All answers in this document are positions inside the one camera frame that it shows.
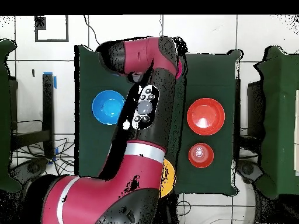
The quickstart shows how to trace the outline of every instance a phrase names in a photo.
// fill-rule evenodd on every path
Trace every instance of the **red robot arm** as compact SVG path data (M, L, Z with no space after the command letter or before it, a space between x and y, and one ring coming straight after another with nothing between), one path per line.
M165 36L110 41L97 52L107 69L144 77L127 96L99 178L41 177L29 187L27 204L40 197L40 224L152 224L154 220L175 92L174 43ZM109 177L111 167L116 169Z

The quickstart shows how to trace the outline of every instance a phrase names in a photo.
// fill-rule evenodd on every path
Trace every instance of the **small red bowl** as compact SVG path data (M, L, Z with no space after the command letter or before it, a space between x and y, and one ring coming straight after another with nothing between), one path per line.
M187 112L187 122L195 133L208 136L221 129L225 120L222 105L213 99L202 98L193 102Z
M203 169L211 165L214 152L207 144L197 143L189 150L188 158L193 166Z

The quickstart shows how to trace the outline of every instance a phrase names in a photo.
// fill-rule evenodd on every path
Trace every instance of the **green panel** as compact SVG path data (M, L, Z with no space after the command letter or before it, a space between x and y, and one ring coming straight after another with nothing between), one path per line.
M115 90L127 96L130 83L126 78L112 75L100 64L98 54L85 47L80 51L80 124L79 124L79 174L97 176L104 164L110 148L115 125L99 123L93 116L93 98L103 90ZM235 63L240 51L230 55L186 54L187 80L176 83L173 105L172 125L166 158L175 165L179 150L180 125L183 111L201 97L218 100L225 110L225 123L213 136L198 136L192 133L183 121L182 147L177 164L177 193L223 193L233 195L231 186L232 133L235 103ZM184 109L185 83L187 83L186 105ZM215 152L213 164L206 169L195 169L186 156L189 148L196 142L209 144Z
M11 163L11 98L6 59L15 48L16 44L11 40L0 40L0 189L10 193L15 193L22 189L19 182L8 175Z
M266 60L258 65L263 75L266 98L262 143L262 169L256 186L268 198L298 194L299 177L294 171L295 97L299 83L299 56L270 47Z
M105 70L97 52L79 46L79 59L79 175L96 177L107 158L116 124L104 125L96 120L93 99L104 90L115 90L126 98L132 84Z
M186 54L187 89L183 115L182 145L179 151L176 193L236 194L231 185L232 134L235 104L235 64L240 51L230 55ZM225 122L214 135L200 136L188 126L186 113L190 105L200 98L220 102L225 111ZM188 160L189 149L204 142L214 151L212 164L204 169L194 167Z

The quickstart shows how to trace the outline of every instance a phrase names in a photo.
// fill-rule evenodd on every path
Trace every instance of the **blue bowl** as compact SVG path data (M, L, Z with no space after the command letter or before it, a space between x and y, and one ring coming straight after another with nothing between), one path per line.
M113 90L100 92L92 102L92 112L102 124L116 124L124 106L124 97Z

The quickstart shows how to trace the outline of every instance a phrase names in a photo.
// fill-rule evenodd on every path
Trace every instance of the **floor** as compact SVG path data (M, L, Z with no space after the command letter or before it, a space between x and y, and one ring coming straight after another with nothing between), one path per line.
M227 53L241 49L240 64L241 127L248 126L246 88L260 76L253 65L262 60L264 50L281 46L287 53L299 49L298 16L271 15L124 15L68 17L68 42L35 42L33 16L0 16L0 39L15 40L16 51L9 54L8 66L19 81L18 121L41 120L41 77L52 72L57 77L55 90L55 142L58 151L67 140L74 142L74 45L83 44L95 50L98 43L136 36L181 36L190 53ZM40 39L66 39L65 16L46 16L46 29L38 31ZM41 129L41 123L19 123L19 132ZM14 153L13 165L26 160L27 154ZM74 147L66 152L74 158ZM53 164L48 173L56 174ZM251 185L236 175L238 195L182 194L178 206L180 224L252 224L255 197Z

